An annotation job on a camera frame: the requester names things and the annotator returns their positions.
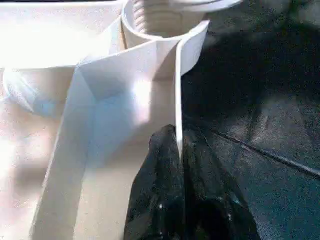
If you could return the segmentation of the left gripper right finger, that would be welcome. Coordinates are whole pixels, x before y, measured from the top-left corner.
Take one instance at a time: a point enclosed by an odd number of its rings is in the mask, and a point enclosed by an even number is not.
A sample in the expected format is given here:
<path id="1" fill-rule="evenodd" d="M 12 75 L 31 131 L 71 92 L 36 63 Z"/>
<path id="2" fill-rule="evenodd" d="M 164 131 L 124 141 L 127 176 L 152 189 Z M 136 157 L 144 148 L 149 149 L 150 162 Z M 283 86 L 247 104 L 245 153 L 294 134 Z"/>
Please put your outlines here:
<path id="1" fill-rule="evenodd" d="M 231 174 L 210 146 L 183 142 L 186 228 L 191 240 L 258 240 L 256 221 Z"/>

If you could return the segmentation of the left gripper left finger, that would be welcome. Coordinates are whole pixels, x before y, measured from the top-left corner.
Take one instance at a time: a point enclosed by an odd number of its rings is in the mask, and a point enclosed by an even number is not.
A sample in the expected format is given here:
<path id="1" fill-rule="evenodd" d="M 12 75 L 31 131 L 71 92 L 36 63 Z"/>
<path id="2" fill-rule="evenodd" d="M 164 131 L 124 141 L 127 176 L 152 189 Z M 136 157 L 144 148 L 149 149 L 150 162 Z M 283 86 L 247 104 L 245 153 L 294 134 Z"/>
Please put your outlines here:
<path id="1" fill-rule="evenodd" d="M 123 238 L 183 239 L 184 187 L 176 128 L 166 125 L 151 136 L 146 159 L 132 183 Z"/>

